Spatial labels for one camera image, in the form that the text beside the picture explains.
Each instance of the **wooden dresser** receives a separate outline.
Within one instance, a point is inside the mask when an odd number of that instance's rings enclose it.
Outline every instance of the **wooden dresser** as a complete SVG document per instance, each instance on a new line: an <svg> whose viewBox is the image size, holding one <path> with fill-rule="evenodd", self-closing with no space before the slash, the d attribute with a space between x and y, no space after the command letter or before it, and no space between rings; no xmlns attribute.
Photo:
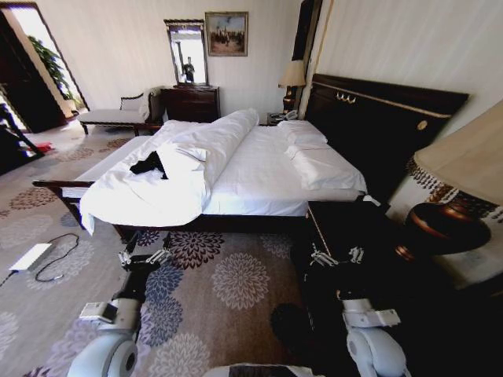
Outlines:
<svg viewBox="0 0 503 377"><path fill-rule="evenodd" d="M179 86L165 89L162 102L167 117L186 122L211 123L220 118L220 98L215 86Z"/></svg>

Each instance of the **lampshade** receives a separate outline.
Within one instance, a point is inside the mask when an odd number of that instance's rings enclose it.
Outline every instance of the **lampshade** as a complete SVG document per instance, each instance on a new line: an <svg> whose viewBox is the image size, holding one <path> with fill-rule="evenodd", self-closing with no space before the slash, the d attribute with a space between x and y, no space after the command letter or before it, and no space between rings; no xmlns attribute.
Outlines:
<svg viewBox="0 0 503 377"><path fill-rule="evenodd" d="M304 78L304 62L302 60L292 60L288 63L286 71L281 77L278 86L284 88L286 86L304 86L306 80Z"/></svg>
<svg viewBox="0 0 503 377"><path fill-rule="evenodd" d="M503 101L414 160L441 182L503 206Z"/></svg>

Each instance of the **bed frame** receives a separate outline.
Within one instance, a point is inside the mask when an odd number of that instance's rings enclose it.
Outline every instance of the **bed frame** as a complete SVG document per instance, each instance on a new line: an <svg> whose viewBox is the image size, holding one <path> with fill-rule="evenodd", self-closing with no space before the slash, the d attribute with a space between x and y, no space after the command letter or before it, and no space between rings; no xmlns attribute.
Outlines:
<svg viewBox="0 0 503 377"><path fill-rule="evenodd" d="M467 99L464 93L314 75L305 119L363 173L369 193L387 203L406 176L413 153L429 145ZM64 198L62 188L92 183L34 181L33 185L50 189L80 222L75 207L79 200ZM183 226L114 227L126 241L135 230L296 232L302 223L298 217L202 214Z"/></svg>

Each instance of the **patterned carpet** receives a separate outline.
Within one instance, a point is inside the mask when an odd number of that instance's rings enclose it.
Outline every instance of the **patterned carpet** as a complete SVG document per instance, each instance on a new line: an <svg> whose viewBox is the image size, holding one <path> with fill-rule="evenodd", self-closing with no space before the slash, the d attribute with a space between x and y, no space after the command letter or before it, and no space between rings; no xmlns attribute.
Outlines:
<svg viewBox="0 0 503 377"><path fill-rule="evenodd" d="M126 273L117 253L123 249L113 227L98 222L90 237L63 204L31 180L73 179L133 137L130 130L108 132L72 123L33 135L52 141L55 152L0 177L0 279L34 243L66 232L80 235L68 257L41 278L17 274L0 288L0 375L66 376L75 355L97 336L77 320L86 302L108 301ZM146 232L137 252L156 251L165 235ZM283 302L299 304L286 236L236 233L171 234L174 258L148 281L141 311L139 360L134 375L199 377L214 366L251 362L292 363L276 340L270 314ZM39 266L74 245L67 236Z"/></svg>

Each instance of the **wall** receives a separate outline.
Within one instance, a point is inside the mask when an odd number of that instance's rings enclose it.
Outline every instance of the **wall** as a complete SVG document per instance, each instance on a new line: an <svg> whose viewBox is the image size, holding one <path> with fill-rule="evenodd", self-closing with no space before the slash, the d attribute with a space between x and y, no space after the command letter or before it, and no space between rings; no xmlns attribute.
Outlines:
<svg viewBox="0 0 503 377"><path fill-rule="evenodd" d="M443 137L503 98L501 20L502 1L325 0L310 75L316 72L470 93L469 102L448 123ZM309 86L303 93L301 113L308 97ZM388 215L401 221L426 196L408 179L392 199ZM440 260L460 286L503 271L503 225L493 221L489 225L493 239L487 245Z"/></svg>
<svg viewBox="0 0 503 377"><path fill-rule="evenodd" d="M282 109L277 88L292 57L300 0L37 0L91 109L118 108L121 96L174 85L163 19L204 19L207 11L248 11L248 57L208 57L222 114Z"/></svg>
<svg viewBox="0 0 503 377"><path fill-rule="evenodd" d="M37 68L37 71L39 71L39 74L42 77L42 80L47 85L47 88L49 89L50 93L53 95L54 100L56 100L57 105L60 107L64 116L66 118L71 118L73 116L72 110L68 107L66 102L64 102L64 98L61 95L56 84L54 83L53 78L50 77L50 74L47 71L46 66L44 65L44 63L40 59L39 55L35 51L35 47L33 47L30 40L25 35L21 25L19 24L19 22L17 22L17 18L14 16L14 14L9 9L2 9L2 12L6 16L7 22L9 22L10 27L14 30L14 33L16 33L16 36L19 39L21 45L23 45L24 49L26 50L26 53L28 54L31 61L33 62L33 65Z"/></svg>

